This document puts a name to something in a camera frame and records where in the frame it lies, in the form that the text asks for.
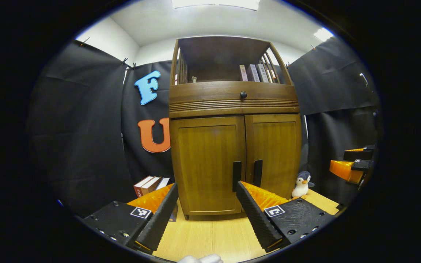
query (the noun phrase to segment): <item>ceiling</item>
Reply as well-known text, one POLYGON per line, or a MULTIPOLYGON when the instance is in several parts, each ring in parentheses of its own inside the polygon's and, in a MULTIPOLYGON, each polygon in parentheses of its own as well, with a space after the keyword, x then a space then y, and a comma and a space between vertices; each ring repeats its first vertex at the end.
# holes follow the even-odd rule
POLYGON ((261 0, 253 11, 224 5, 172 8, 171 0, 140 0, 111 15, 132 39, 144 46, 193 35, 238 35, 283 43, 304 52, 321 40, 314 20, 279 0, 261 0))

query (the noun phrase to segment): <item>orange letter u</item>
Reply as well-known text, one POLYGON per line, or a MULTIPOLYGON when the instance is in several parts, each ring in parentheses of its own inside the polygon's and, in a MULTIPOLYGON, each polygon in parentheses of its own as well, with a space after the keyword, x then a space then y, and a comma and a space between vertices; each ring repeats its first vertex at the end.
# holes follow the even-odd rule
POLYGON ((168 118, 159 120, 163 126, 163 142, 161 144, 154 143, 152 138, 152 127, 155 125, 153 120, 143 120, 137 123, 141 129, 142 147, 151 153, 162 153, 170 149, 170 128, 168 118))

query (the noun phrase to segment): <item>ceiling light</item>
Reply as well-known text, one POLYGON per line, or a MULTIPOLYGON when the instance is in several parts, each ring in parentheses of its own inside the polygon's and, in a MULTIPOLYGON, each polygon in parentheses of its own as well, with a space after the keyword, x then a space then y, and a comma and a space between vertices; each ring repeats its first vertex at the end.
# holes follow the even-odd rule
POLYGON ((329 32, 329 30, 327 30, 326 28, 321 28, 316 33, 314 33, 314 36, 317 39, 319 39, 322 42, 324 42, 324 41, 328 40, 329 37, 333 37, 334 35, 331 32, 329 32))
POLYGON ((230 5, 250 10, 258 10, 260 0, 172 0, 173 8, 193 5, 230 5))

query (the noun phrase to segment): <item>white glove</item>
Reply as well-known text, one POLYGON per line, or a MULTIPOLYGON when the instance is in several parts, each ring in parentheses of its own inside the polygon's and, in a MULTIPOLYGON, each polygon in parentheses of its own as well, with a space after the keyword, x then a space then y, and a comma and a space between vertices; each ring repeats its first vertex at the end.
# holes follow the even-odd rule
POLYGON ((177 263, 224 263, 224 262, 220 259, 219 255, 211 254, 200 259, 197 259, 193 256, 186 256, 180 259, 180 261, 178 261, 177 263))

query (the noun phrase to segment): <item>white wall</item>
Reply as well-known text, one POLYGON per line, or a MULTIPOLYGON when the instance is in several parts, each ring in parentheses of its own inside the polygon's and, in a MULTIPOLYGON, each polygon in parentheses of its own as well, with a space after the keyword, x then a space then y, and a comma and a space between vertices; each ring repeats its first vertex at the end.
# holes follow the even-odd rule
MULTIPOLYGON (((171 60, 176 40, 176 38, 170 38, 140 47, 134 62, 136 62, 136 65, 143 65, 157 61, 171 60)), ((276 50, 279 52, 279 55, 284 63, 293 63, 306 53, 302 50, 279 42, 272 41, 272 43, 276 47, 276 50)), ((275 65, 279 65, 276 58, 272 55, 272 52, 269 52, 269 55, 272 62, 275 65)))
POLYGON ((126 63, 132 66, 139 45, 110 17, 92 25, 76 37, 76 40, 94 46, 119 60, 128 58, 126 63))

